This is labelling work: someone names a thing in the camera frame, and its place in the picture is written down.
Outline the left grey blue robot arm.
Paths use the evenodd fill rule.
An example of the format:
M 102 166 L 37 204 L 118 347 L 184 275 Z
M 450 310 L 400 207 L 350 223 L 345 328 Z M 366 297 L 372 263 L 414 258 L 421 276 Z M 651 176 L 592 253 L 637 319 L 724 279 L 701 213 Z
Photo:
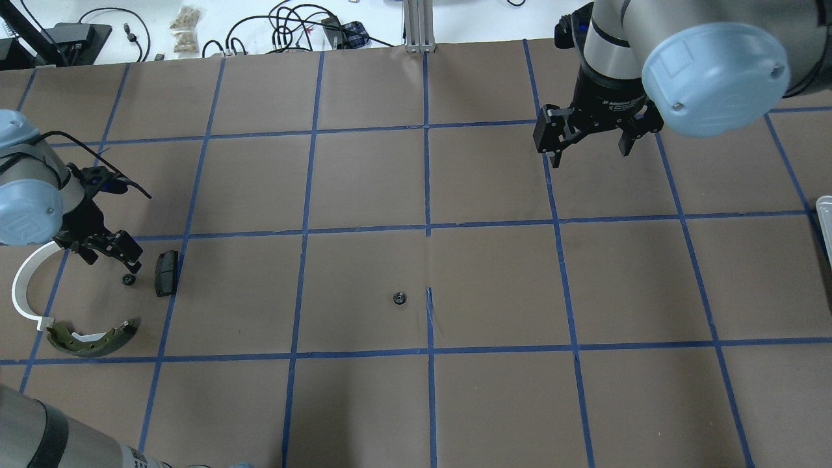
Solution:
M 10 246 L 54 242 L 94 264 L 101 255 L 140 272 L 142 248 L 127 231 L 111 231 L 94 198 L 124 194 L 136 183 L 114 165 L 66 163 L 23 113 L 1 112 L 1 241 Z

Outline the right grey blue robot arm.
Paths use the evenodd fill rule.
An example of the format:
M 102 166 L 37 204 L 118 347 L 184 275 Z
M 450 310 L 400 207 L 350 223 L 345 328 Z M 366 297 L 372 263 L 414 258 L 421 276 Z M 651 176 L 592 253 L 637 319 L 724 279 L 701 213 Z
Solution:
M 669 127 L 715 137 L 784 100 L 830 89 L 829 1 L 591 1 L 561 17 L 559 49 L 580 65 L 567 107 L 533 130 L 558 168 L 585 137 L 620 130 L 622 156 Z

